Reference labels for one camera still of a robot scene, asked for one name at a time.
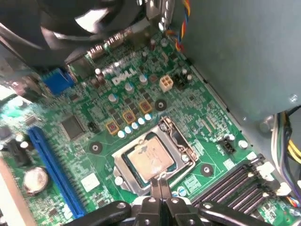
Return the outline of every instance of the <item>fan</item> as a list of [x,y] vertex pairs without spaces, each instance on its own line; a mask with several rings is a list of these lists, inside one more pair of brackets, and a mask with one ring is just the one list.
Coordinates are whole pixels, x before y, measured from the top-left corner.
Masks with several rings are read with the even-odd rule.
[[137,0],[10,0],[0,7],[0,42],[29,67],[64,65],[145,17]]

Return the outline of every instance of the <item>motherboard chip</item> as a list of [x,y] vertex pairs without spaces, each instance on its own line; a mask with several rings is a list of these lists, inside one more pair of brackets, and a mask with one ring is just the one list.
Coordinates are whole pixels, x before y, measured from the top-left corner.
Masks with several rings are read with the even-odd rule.
[[134,115],[134,113],[132,111],[126,111],[122,114],[123,118],[125,119],[125,121],[127,122],[127,124],[132,124],[132,122],[134,122],[136,120],[136,117]]
[[62,121],[61,125],[69,140],[74,140],[85,132],[79,120],[74,115]]
[[144,101],[140,102],[139,106],[140,106],[140,109],[142,110],[142,112],[144,114],[149,113],[149,112],[152,111],[152,107],[151,107],[150,103],[147,100],[144,100]]
[[108,131],[111,135],[116,135],[119,131],[119,127],[116,124],[116,122],[114,122],[114,121],[110,121],[105,126],[106,126],[106,128],[108,129]]
[[128,154],[128,158],[145,182],[164,172],[174,163],[157,137],[137,146]]

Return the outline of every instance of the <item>chipset chip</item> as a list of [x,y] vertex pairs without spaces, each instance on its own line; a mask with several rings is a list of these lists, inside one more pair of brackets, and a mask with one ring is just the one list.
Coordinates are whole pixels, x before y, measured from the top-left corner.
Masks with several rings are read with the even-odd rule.
[[79,120],[74,115],[62,121],[61,125],[69,140],[74,140],[85,132]]
[[174,164],[158,137],[137,146],[127,157],[145,183]]

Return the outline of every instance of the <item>pcie slot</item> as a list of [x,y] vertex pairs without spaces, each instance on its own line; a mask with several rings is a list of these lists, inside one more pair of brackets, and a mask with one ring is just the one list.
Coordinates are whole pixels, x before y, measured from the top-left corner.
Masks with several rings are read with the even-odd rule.
[[78,198],[70,181],[63,172],[63,168],[56,159],[52,149],[49,147],[42,129],[32,127],[27,130],[35,149],[38,151],[40,158],[44,162],[48,173],[59,188],[60,193],[71,210],[75,218],[80,218],[86,214],[86,211]]

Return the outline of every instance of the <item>yellow wire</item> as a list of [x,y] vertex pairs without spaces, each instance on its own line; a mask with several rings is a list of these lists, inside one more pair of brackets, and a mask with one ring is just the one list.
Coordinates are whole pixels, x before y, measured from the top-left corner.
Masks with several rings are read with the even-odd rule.
[[299,149],[296,147],[296,145],[293,143],[292,140],[289,140],[288,142],[289,146],[292,147],[293,151],[299,155],[299,157],[301,157],[301,152],[299,151]]
[[301,159],[295,154],[295,152],[293,151],[293,149],[291,148],[291,146],[287,147],[288,152],[291,154],[291,156],[293,157],[293,159],[296,160],[296,162],[301,164]]

